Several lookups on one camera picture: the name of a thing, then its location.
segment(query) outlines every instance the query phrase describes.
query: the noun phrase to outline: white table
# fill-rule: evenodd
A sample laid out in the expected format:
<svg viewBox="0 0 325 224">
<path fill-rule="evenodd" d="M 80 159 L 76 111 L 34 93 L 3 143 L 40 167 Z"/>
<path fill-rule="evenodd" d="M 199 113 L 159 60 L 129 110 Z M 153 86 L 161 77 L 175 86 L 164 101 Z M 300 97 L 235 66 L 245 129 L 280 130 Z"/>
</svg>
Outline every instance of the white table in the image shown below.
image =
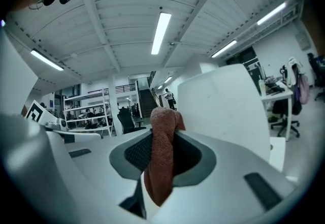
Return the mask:
<svg viewBox="0 0 325 224">
<path fill-rule="evenodd" d="M 293 92 L 286 86 L 284 85 L 281 81 L 278 81 L 276 83 L 279 85 L 281 88 L 284 88 L 285 91 L 282 93 L 278 94 L 269 94 L 269 95 L 263 95 L 261 96 L 261 101 L 263 103 L 270 102 L 270 101 L 277 101 L 277 100 L 284 100 L 288 99 L 288 117 L 287 117 L 287 127 L 286 127 L 286 133 L 285 133 L 285 140 L 289 140 L 290 136 L 290 127 L 291 127 L 291 119 L 293 115 L 293 102 L 291 96 L 293 95 Z"/>
</svg>

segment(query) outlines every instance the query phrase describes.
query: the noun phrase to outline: shelving unit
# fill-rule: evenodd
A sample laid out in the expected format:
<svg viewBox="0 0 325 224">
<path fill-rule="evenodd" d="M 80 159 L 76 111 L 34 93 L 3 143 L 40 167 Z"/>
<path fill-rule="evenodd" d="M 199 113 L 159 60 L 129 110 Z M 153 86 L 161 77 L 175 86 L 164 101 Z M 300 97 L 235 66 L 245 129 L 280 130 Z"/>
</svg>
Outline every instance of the shelving unit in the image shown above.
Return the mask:
<svg viewBox="0 0 325 224">
<path fill-rule="evenodd" d="M 109 95 L 108 91 L 104 91 L 104 89 L 96 91 L 96 92 L 92 92 L 86 95 L 79 95 L 76 97 L 72 97 L 72 98 L 63 98 L 63 107 L 64 107 L 64 118 L 66 120 L 67 123 L 69 122 L 75 122 L 76 126 L 77 126 L 77 122 L 79 121 L 87 121 L 87 120 L 93 120 L 93 119 L 99 119 L 99 118 L 104 118 L 106 125 L 107 126 L 102 126 L 102 127 L 97 127 L 95 129 L 85 129 L 84 127 L 76 127 L 75 129 L 71 129 L 69 130 L 69 132 L 93 132 L 93 131 L 104 131 L 104 130 L 108 130 L 108 133 L 110 135 L 110 137 L 112 136 L 112 129 L 113 129 L 113 125 L 114 123 L 112 123 L 112 125 L 108 125 L 108 121 L 107 121 L 107 114 L 106 114 L 106 109 L 105 109 L 105 96 Z M 100 104 L 94 104 L 94 105 L 88 105 L 88 106 L 82 106 L 82 107 L 74 107 L 75 104 L 74 102 L 76 101 L 81 101 L 81 100 L 90 100 L 93 98 L 98 98 L 98 97 L 102 97 L 102 103 Z M 70 101 L 73 103 L 73 108 L 70 109 L 66 109 L 66 101 Z M 95 108 L 95 107 L 104 107 L 104 114 L 103 116 L 96 116 L 96 117 L 90 117 L 90 118 L 82 118 L 82 119 L 72 119 L 72 120 L 67 120 L 67 113 L 69 113 L 70 111 L 78 111 L 78 110 L 83 110 L 83 109 L 87 109 L 87 108 Z"/>
</svg>

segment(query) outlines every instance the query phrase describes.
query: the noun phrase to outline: black office chair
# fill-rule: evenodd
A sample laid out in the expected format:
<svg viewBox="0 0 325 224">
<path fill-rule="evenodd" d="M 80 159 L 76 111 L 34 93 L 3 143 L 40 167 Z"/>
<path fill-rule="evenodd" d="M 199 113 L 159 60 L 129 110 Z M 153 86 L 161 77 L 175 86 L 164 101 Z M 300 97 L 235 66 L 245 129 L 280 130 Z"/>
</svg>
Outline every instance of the black office chair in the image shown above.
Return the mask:
<svg viewBox="0 0 325 224">
<path fill-rule="evenodd" d="M 292 107 L 292 114 L 293 115 L 299 115 L 300 111 L 302 109 L 302 106 L 299 103 L 297 102 L 294 102 L 294 105 Z M 275 124 L 271 124 L 271 129 L 273 129 L 273 127 L 275 126 L 281 126 L 281 129 L 277 135 L 277 137 L 280 137 L 281 136 L 281 133 L 283 132 L 284 129 L 286 129 L 287 127 L 287 124 L 288 124 L 288 120 L 287 120 L 287 116 L 288 116 L 288 100 L 279 100 L 279 101 L 276 101 L 274 103 L 274 106 L 273 106 L 273 109 L 272 109 L 272 112 L 274 114 L 281 114 L 282 117 L 284 117 L 282 119 L 282 122 L 280 123 L 275 123 Z M 299 131 L 293 126 L 293 124 L 297 124 L 297 127 L 299 127 L 300 123 L 299 121 L 291 121 L 291 125 L 290 125 L 290 129 L 292 131 L 294 131 L 296 133 L 296 137 L 300 137 L 300 133 Z"/>
<path fill-rule="evenodd" d="M 120 120 L 120 122 L 122 124 L 123 134 L 132 133 L 135 131 L 146 129 L 146 127 L 144 127 L 144 126 L 143 127 L 135 127 L 130 113 L 119 113 L 119 114 L 117 114 L 117 118 L 118 118 L 118 120 Z"/>
<path fill-rule="evenodd" d="M 316 101 L 319 97 L 325 97 L 325 88 L 324 88 L 325 87 L 325 72 L 322 72 L 322 70 L 320 69 L 320 67 L 317 63 L 317 58 L 314 58 L 314 54 L 308 53 L 307 56 L 308 56 L 310 66 L 313 69 L 313 72 L 316 76 L 315 86 L 323 88 L 323 91 L 318 93 L 317 96 L 315 97 L 315 101 Z"/>
</svg>

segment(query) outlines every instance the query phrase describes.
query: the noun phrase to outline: pink bag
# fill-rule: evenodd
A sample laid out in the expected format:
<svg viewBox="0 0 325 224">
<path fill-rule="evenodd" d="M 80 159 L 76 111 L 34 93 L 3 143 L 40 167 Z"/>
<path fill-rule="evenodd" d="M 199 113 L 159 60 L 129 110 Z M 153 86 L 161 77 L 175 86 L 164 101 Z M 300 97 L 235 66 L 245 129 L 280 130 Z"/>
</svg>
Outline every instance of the pink bag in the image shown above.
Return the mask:
<svg viewBox="0 0 325 224">
<path fill-rule="evenodd" d="M 298 78 L 298 87 L 300 90 L 299 101 L 301 104 L 305 105 L 308 103 L 310 98 L 308 78 L 306 75 L 300 75 Z"/>
</svg>

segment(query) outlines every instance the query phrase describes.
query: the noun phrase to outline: ceiling light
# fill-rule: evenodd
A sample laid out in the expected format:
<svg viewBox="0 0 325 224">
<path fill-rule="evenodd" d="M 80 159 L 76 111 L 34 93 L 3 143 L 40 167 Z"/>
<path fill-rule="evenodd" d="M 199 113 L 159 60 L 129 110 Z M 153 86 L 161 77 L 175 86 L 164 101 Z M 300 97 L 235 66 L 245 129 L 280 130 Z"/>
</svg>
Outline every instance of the ceiling light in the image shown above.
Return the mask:
<svg viewBox="0 0 325 224">
<path fill-rule="evenodd" d="M 158 54 L 161 43 L 163 42 L 163 38 L 172 15 L 167 13 L 160 13 L 156 34 L 154 36 L 153 45 L 151 54 Z"/>
<path fill-rule="evenodd" d="M 276 13 L 280 12 L 281 10 L 283 10 L 286 7 L 286 3 L 283 3 L 281 5 L 279 5 L 276 9 L 274 9 L 273 11 L 271 11 L 270 13 L 268 13 L 266 16 L 264 16 L 262 19 L 257 21 L 257 25 L 261 25 L 262 23 L 264 23 L 266 20 L 270 19 L 272 16 L 274 16 Z"/>
<path fill-rule="evenodd" d="M 41 61 L 45 62 L 46 64 L 48 64 L 49 66 L 52 66 L 53 68 L 57 69 L 58 71 L 63 71 L 64 68 L 56 65 L 55 63 L 53 63 L 52 61 L 50 61 L 48 58 L 46 58 L 44 55 L 40 54 L 38 52 L 38 50 L 33 49 L 30 52 L 32 55 L 34 55 L 36 58 L 40 59 Z"/>
<path fill-rule="evenodd" d="M 212 58 L 218 56 L 219 54 L 221 54 L 222 52 L 228 50 L 230 47 L 232 47 L 233 45 L 235 45 L 237 43 L 236 40 L 233 40 L 232 42 L 230 42 L 229 44 L 227 44 L 226 46 L 224 46 L 221 50 L 217 51 L 215 54 L 212 55 Z"/>
<path fill-rule="evenodd" d="M 167 80 L 165 80 L 165 82 L 164 82 L 164 83 L 167 83 L 167 82 L 169 82 L 169 81 L 171 80 L 171 78 L 172 78 L 172 77 L 168 77 L 168 78 L 167 78 Z"/>
</svg>

